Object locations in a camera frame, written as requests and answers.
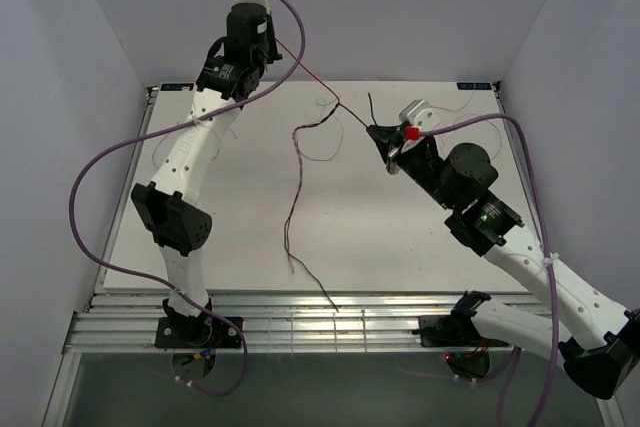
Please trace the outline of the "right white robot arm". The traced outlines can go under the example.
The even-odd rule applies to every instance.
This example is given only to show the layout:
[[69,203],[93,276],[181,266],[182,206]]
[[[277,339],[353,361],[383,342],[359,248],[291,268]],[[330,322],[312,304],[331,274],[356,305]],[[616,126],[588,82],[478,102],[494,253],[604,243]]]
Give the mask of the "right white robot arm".
[[441,207],[452,236],[514,278],[554,315],[545,319],[468,291],[428,328],[453,345],[498,340],[554,364],[593,397],[608,400],[639,362],[639,312],[605,295],[544,252],[521,216],[490,190],[498,172],[479,145],[456,145],[440,157],[430,137],[409,124],[370,125],[367,134],[390,168],[404,172]]

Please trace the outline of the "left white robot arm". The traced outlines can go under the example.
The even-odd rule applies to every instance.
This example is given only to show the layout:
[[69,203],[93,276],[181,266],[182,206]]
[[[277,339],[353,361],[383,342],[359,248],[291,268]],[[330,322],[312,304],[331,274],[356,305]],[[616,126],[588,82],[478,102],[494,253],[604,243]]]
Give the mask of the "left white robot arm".
[[210,48],[196,80],[183,130],[164,163],[147,184],[136,184],[131,200],[164,258],[172,291],[170,316],[182,316],[178,335],[190,346],[205,344],[212,323],[200,249],[212,230],[212,217],[198,206],[200,190],[222,138],[240,113],[237,102],[255,91],[267,65],[280,59],[271,12],[264,1],[232,6],[226,34]]

